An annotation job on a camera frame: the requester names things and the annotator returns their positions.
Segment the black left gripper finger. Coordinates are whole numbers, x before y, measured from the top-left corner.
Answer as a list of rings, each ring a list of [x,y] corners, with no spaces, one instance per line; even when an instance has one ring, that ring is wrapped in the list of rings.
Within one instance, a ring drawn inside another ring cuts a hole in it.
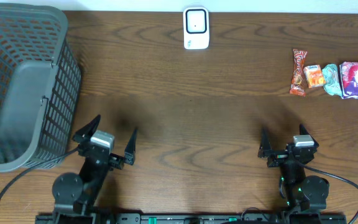
[[[135,162],[136,139],[137,139],[137,129],[135,129],[133,131],[133,133],[131,134],[131,138],[130,138],[129,142],[127,143],[127,146],[124,151],[124,158],[125,158],[126,164],[133,165]]]
[[[101,115],[99,114],[87,125],[77,130],[74,133],[72,140],[74,140],[74,142],[77,142],[78,144],[82,144],[84,142],[90,141],[93,134],[97,131],[100,121],[101,121]]]

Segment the long orange snack bar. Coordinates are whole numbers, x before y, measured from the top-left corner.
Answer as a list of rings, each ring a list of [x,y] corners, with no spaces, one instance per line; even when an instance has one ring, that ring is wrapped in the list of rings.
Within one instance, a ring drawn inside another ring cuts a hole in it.
[[[289,91],[292,95],[306,96],[302,77],[306,56],[307,51],[293,49],[294,70]]]

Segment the mint green snack packet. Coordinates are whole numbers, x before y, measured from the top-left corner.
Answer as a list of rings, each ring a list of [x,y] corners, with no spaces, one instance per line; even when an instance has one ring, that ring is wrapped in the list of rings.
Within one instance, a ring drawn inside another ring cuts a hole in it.
[[[331,96],[337,95],[342,96],[342,90],[339,83],[339,73],[337,65],[328,64],[322,69],[325,84],[323,86],[326,93]]]

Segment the small orange snack packet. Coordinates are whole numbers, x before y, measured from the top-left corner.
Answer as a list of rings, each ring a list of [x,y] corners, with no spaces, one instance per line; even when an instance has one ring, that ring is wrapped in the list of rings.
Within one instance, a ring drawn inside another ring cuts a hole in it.
[[[309,88],[315,88],[326,84],[320,65],[309,65],[303,69]]]

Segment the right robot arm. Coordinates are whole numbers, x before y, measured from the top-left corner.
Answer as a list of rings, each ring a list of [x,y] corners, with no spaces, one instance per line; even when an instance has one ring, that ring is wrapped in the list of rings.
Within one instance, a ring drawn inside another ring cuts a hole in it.
[[[299,130],[284,149],[274,150],[264,128],[258,157],[267,159],[267,167],[280,169],[279,192],[288,207],[278,219],[283,223],[321,223],[320,211],[326,208],[329,182],[305,174],[305,165],[314,159],[319,144],[303,125],[299,125]]]

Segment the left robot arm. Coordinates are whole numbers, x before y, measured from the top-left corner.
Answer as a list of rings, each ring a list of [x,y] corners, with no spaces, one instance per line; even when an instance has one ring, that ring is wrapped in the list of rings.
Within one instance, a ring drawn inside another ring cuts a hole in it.
[[[73,135],[77,151],[85,158],[79,173],[67,172],[55,180],[52,194],[55,199],[53,223],[115,223],[114,215],[96,207],[95,201],[108,173],[123,169],[135,162],[137,130],[120,156],[112,152],[114,136],[98,129],[101,116],[77,130]]]

